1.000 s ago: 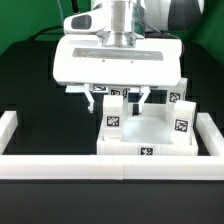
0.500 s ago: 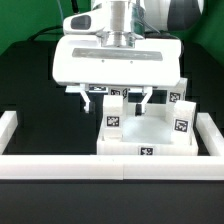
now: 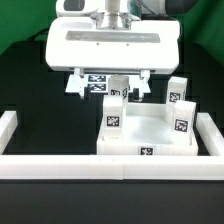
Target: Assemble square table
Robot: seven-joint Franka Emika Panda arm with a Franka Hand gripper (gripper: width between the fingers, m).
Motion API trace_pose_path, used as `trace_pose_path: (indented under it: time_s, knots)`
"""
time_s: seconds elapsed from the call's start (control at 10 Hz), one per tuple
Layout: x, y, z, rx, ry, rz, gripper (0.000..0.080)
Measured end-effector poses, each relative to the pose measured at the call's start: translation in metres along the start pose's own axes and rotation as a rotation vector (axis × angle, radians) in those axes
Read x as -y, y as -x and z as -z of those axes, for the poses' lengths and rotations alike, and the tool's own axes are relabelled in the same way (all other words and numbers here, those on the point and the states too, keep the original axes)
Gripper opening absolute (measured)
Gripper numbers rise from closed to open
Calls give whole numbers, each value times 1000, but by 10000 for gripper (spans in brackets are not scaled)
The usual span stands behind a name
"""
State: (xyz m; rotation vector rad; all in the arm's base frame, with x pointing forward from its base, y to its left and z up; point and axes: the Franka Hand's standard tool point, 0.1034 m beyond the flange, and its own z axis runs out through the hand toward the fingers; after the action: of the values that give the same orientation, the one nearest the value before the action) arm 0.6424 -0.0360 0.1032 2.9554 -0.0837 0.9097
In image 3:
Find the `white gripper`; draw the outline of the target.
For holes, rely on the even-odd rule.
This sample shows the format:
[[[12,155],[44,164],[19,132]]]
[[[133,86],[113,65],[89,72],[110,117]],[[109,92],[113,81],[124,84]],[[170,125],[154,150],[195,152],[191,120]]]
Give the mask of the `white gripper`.
[[[85,71],[132,71],[133,100],[144,98],[150,72],[170,74],[179,64],[180,23],[140,18],[137,0],[57,0],[57,18],[46,44],[46,62],[58,71],[74,69],[83,100],[91,90]]]

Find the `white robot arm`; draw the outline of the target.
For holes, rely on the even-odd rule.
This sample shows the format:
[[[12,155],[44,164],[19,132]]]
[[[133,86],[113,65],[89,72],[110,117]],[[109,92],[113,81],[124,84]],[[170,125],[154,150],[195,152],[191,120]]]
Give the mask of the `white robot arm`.
[[[181,25],[173,18],[199,0],[57,0],[57,18],[46,44],[46,62],[70,74],[66,91],[87,99],[119,91],[109,78],[129,78],[122,91],[140,100],[152,74],[179,64]]]

